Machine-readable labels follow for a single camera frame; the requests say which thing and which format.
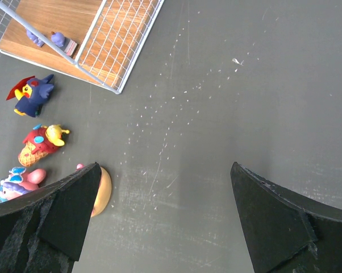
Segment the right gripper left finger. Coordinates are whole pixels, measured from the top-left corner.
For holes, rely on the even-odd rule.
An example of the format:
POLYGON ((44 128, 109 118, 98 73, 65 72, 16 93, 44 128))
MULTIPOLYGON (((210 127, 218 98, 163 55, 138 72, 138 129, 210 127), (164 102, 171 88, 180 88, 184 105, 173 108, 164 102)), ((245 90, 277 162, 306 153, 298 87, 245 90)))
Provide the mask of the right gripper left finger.
POLYGON ((92 163, 0 204, 0 272, 72 272, 101 179, 92 163))

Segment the pink rabbit toy blue bow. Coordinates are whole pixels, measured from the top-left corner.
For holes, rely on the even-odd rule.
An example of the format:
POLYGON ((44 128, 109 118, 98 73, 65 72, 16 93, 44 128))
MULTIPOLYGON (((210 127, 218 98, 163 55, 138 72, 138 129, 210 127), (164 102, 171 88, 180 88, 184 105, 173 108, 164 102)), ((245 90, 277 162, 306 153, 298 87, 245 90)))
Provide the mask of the pink rabbit toy blue bow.
POLYGON ((0 181, 0 204, 39 189, 46 175, 41 168, 29 172, 25 167, 13 167, 8 177, 0 181))

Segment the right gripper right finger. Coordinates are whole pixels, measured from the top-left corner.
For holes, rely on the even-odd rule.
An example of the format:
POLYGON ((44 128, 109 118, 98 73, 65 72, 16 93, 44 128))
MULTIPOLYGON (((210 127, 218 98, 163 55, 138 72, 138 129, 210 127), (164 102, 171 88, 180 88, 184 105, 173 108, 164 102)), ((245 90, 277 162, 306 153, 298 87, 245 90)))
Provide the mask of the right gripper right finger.
POLYGON ((254 272, 342 272, 342 210, 235 162, 231 183, 254 272))

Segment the yellow bear ice cream cone toy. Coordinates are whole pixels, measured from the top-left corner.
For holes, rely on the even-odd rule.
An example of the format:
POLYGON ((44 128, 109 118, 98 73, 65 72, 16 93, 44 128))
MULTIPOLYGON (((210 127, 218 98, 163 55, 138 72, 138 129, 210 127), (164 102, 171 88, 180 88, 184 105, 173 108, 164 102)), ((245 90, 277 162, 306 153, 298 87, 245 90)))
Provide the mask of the yellow bear ice cream cone toy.
POLYGON ((24 167, 36 164, 40 159, 53 154, 65 145, 62 138, 70 131, 60 125, 35 126, 24 138, 24 147, 18 155, 19 163, 24 167))

